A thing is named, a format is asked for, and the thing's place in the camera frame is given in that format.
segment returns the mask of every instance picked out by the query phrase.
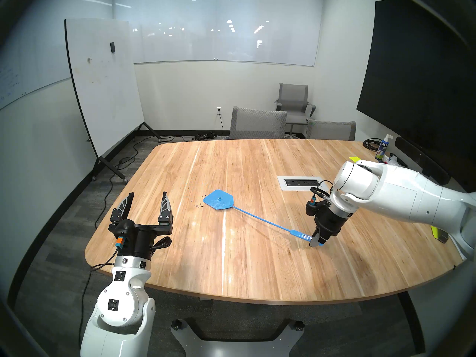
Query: wooden table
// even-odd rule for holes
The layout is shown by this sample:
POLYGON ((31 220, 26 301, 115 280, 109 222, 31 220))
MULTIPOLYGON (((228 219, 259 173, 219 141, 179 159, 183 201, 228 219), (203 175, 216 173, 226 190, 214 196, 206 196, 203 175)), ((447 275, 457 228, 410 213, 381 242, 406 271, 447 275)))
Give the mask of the wooden table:
MULTIPOLYGON (((311 235, 310 192, 281 191, 276 176, 333 180, 350 156, 372 160, 361 142, 253 139, 159 145, 112 207, 135 192, 129 218, 156 224, 162 192, 174 214, 172 244, 152 257, 148 286, 171 292, 265 304, 318 304, 398 293, 433 280, 462 260, 429 225, 398 222, 359 209, 322 247, 237 210, 203 203, 215 189, 235 205, 311 235)), ((90 265, 114 252, 112 208, 89 241, 90 265)), ((110 273, 112 266, 104 269, 110 273)))

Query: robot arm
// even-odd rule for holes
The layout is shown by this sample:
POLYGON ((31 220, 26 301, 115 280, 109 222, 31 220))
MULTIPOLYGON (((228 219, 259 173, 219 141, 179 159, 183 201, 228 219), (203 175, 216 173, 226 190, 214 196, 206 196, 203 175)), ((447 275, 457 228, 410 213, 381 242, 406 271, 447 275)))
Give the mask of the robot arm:
POLYGON ((158 225, 139 225, 127 219, 134 193, 113 209, 109 231, 117 239, 118 255, 112 269, 112 282, 98 297, 86 325, 81 357, 145 357, 155 315, 155 301, 144 286, 150 278, 150 260, 155 250, 170 246, 170 237, 156 244, 157 235, 172 234, 173 215, 164 192, 158 225), (136 334, 121 328, 141 325, 136 334))
POLYGON ((314 242, 324 244, 331 235, 337 235, 360 207, 399 221, 433 225, 449 233, 462 253, 473 258, 476 192, 443 188, 406 168, 364 160, 355 164, 348 161, 340 168, 327 202, 313 213, 314 237, 319 234, 314 242))

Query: floor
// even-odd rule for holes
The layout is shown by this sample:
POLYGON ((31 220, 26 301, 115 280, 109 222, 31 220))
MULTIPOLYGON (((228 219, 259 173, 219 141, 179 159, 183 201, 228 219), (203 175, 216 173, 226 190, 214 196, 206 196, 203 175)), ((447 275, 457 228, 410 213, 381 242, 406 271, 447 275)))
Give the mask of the floor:
MULTIPOLYGON (((135 153, 136 137, 114 158, 135 153)), ((155 138, 137 145, 136 160, 122 170, 126 177, 134 172, 157 146, 155 138)), ((27 330, 50 356, 78 356, 78 327, 81 294, 88 277, 84 249, 94 233, 94 222, 110 189, 111 172, 98 174, 97 180, 76 199, 58 222, 38 252, 21 286, 15 313, 27 330)), ((113 177, 108 209, 124 188, 113 177)), ((111 281, 95 272, 85 295, 85 322, 91 315, 98 294, 111 281)), ((290 356, 412 356, 415 353, 410 328, 398 297, 390 296, 354 303, 321 306, 269 306, 225 301, 202 301, 148 288, 157 311, 148 356, 185 356, 169 330, 170 322, 187 320, 197 335, 208 339, 273 339, 287 319, 306 324, 301 339, 290 356)))

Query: whiteboard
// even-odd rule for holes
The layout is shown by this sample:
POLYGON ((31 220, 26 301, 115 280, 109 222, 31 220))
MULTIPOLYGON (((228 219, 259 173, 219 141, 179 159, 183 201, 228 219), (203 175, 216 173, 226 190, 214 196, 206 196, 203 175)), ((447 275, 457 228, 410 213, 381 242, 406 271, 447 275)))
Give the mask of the whiteboard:
POLYGON ((0 49, 0 109, 69 78, 64 19, 112 19, 111 7, 112 0, 34 0, 0 49))
POLYGON ((102 156, 144 122, 129 25, 112 19, 67 19, 65 32, 78 104, 96 155, 102 156))
POLYGON ((135 63, 231 60, 313 66, 316 59, 323 0, 115 2, 120 3, 115 18, 130 23, 135 63))

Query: blue fly swatter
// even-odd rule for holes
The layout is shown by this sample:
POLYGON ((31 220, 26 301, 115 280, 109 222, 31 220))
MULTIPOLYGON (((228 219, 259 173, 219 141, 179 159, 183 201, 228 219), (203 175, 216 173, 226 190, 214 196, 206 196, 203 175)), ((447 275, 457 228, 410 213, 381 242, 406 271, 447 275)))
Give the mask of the blue fly swatter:
POLYGON ((310 237, 309 235, 307 234, 304 234, 304 233, 301 233, 300 231, 297 231, 297 230, 291 230, 291 229, 286 229, 278 224, 274 224, 268 220, 264 220, 263 218, 260 218, 256 215, 253 215, 249 212, 246 212, 238 207, 235 207, 233 206, 233 196, 231 194, 228 194, 227 192, 224 192, 220 189, 217 189, 217 190, 214 190, 213 192, 211 192, 208 196, 206 196, 204 199, 203 199, 203 202, 205 202, 207 205, 211 206, 212 208, 216 209, 216 210, 223 210, 223 209, 226 209, 226 208, 236 208, 238 211, 241 211, 249 216, 252 216, 254 218, 257 218, 261 221, 264 221, 264 222, 267 222, 268 224, 271 224, 271 225, 274 225, 275 227, 278 227, 280 229, 283 229, 285 231, 288 231, 289 233, 291 233, 292 235, 294 235, 295 237, 298 237, 298 238, 301 238, 301 239, 304 239, 304 240, 307 240, 308 242, 311 241, 312 237, 310 237))

